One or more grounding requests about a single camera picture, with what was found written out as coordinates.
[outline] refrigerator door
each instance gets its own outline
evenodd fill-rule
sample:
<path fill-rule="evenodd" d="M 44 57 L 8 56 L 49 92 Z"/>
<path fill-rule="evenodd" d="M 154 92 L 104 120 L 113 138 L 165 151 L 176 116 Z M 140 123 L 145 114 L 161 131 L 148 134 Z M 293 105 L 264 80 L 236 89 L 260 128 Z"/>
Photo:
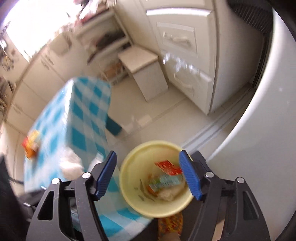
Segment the refrigerator door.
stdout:
<path fill-rule="evenodd" d="M 296 42 L 274 11 L 270 56 L 243 117 L 207 160 L 219 178 L 242 176 L 268 225 L 271 240 L 296 210 Z"/>

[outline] white stool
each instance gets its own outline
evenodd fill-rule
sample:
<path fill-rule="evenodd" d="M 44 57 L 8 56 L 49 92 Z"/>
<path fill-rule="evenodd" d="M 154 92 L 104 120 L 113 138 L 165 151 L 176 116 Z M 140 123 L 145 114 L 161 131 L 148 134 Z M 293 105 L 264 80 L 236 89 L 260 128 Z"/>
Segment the white stool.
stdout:
<path fill-rule="evenodd" d="M 137 82 L 146 101 L 168 90 L 156 54 L 134 45 L 120 52 L 118 57 Z"/>

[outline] metal screw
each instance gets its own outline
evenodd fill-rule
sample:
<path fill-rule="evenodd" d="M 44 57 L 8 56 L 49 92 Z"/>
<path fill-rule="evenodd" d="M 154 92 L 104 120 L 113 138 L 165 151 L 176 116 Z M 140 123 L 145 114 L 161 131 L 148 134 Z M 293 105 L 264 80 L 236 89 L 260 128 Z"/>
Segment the metal screw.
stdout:
<path fill-rule="evenodd" d="M 24 204 L 26 207 L 31 207 L 31 205 L 28 204 L 27 202 L 24 202 L 23 204 Z"/>
<path fill-rule="evenodd" d="M 58 184 L 59 183 L 59 179 L 56 177 L 54 179 L 52 179 L 52 184 Z"/>
<path fill-rule="evenodd" d="M 82 174 L 82 178 L 87 179 L 91 176 L 91 174 L 89 172 L 85 172 Z"/>
<path fill-rule="evenodd" d="M 212 178 L 212 177 L 214 177 L 214 173 L 212 173 L 212 172 L 206 172 L 205 176 L 206 177 L 209 177 L 209 178 Z"/>
<path fill-rule="evenodd" d="M 244 179 L 243 179 L 242 177 L 238 177 L 238 178 L 237 178 L 237 182 L 238 182 L 238 183 L 244 183 Z"/>

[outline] cabinet door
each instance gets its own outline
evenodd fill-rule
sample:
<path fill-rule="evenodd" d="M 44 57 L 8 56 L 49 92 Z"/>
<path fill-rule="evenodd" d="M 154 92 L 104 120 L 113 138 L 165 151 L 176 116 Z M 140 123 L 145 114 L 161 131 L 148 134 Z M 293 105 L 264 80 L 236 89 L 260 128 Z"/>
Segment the cabinet door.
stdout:
<path fill-rule="evenodd" d="M 26 134 L 33 125 L 34 120 L 12 104 L 8 112 L 7 122 L 14 126 L 21 133 Z"/>
<path fill-rule="evenodd" d="M 148 19 L 162 50 L 214 78 L 217 54 L 215 13 L 205 10 L 204 14 L 191 15 L 191 11 L 202 10 L 185 9 L 183 14 L 169 12 L 150 15 Z"/>
<path fill-rule="evenodd" d="M 17 142 L 17 147 L 15 150 L 15 166 L 14 166 L 14 177 L 16 180 L 24 180 L 24 160 L 25 160 L 25 150 L 22 147 L 22 142 L 25 139 L 25 135 L 19 135 Z"/>
<path fill-rule="evenodd" d="M 72 46 L 69 51 L 62 56 L 56 55 L 50 50 L 50 44 L 42 58 L 47 61 L 64 80 L 78 76 L 93 76 L 92 69 L 87 65 L 88 54 L 82 44 L 71 35 L 68 36 Z"/>
<path fill-rule="evenodd" d="M 6 157 L 6 168 L 9 176 L 14 178 L 15 150 L 20 133 L 10 125 L 3 123 L 0 137 L 0 153 Z"/>
<path fill-rule="evenodd" d="M 23 79 L 37 95 L 48 103 L 65 84 L 44 60 L 37 60 Z"/>
<path fill-rule="evenodd" d="M 33 92 L 33 90 L 25 83 L 21 83 L 15 94 L 13 104 L 33 120 L 37 119 L 46 106 L 46 102 Z"/>

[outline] dark chair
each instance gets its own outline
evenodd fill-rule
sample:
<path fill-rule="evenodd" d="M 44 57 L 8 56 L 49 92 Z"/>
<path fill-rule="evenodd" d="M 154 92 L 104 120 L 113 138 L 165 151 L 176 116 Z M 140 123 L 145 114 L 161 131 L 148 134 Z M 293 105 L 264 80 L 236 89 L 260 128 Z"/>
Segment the dark chair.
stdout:
<path fill-rule="evenodd" d="M 0 234 L 1 240 L 25 241 L 29 222 L 9 183 L 5 157 L 0 157 Z"/>

